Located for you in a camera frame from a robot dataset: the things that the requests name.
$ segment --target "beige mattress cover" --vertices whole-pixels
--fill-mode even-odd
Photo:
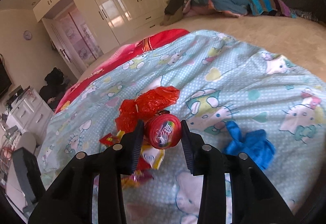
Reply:
[[[227,18],[217,13],[185,18],[169,26],[155,26],[127,43],[175,28],[188,31],[208,29],[230,34],[238,40],[263,47],[270,52],[283,54],[293,63],[308,69],[326,82],[326,28],[318,23],[302,18],[272,16]],[[95,61],[79,81],[86,79],[117,49],[118,47]]]

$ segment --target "metal rivet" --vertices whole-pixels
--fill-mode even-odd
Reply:
[[[202,149],[205,150],[205,151],[210,151],[211,150],[211,146],[208,145],[208,144],[205,144],[202,146]]]
[[[113,149],[114,150],[120,150],[120,149],[122,149],[122,145],[121,144],[115,144],[115,145],[113,145]]]
[[[76,158],[81,160],[81,159],[85,158],[85,156],[86,156],[85,152],[78,152],[76,155]]]
[[[239,154],[239,158],[242,159],[242,160],[246,160],[248,158],[248,155],[246,153],[241,152]]]

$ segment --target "white dresser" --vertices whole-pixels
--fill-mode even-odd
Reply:
[[[36,142],[41,145],[46,136],[48,122],[53,116],[53,111],[41,98],[30,88],[16,103],[12,103],[12,110],[7,118],[7,125],[17,125],[21,133],[32,132],[36,135]]]

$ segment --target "polka dot fabric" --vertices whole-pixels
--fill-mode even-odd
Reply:
[[[208,30],[119,66],[56,114],[38,156],[45,186],[77,152],[104,150],[98,140],[117,132],[114,120],[124,99],[169,85],[181,91],[171,113],[220,150],[232,140],[228,120],[243,133],[266,130],[276,154],[265,174],[293,212],[300,207],[325,157],[325,83],[282,55]],[[201,182],[188,175],[181,143],[166,150],[151,173],[154,180],[123,191],[128,223],[195,223]],[[93,204],[96,223],[96,199]],[[228,212],[226,223],[230,218]]]

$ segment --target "red lid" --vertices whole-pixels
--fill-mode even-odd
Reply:
[[[156,116],[146,124],[146,136],[157,149],[174,147],[181,139],[180,120],[172,114]]]

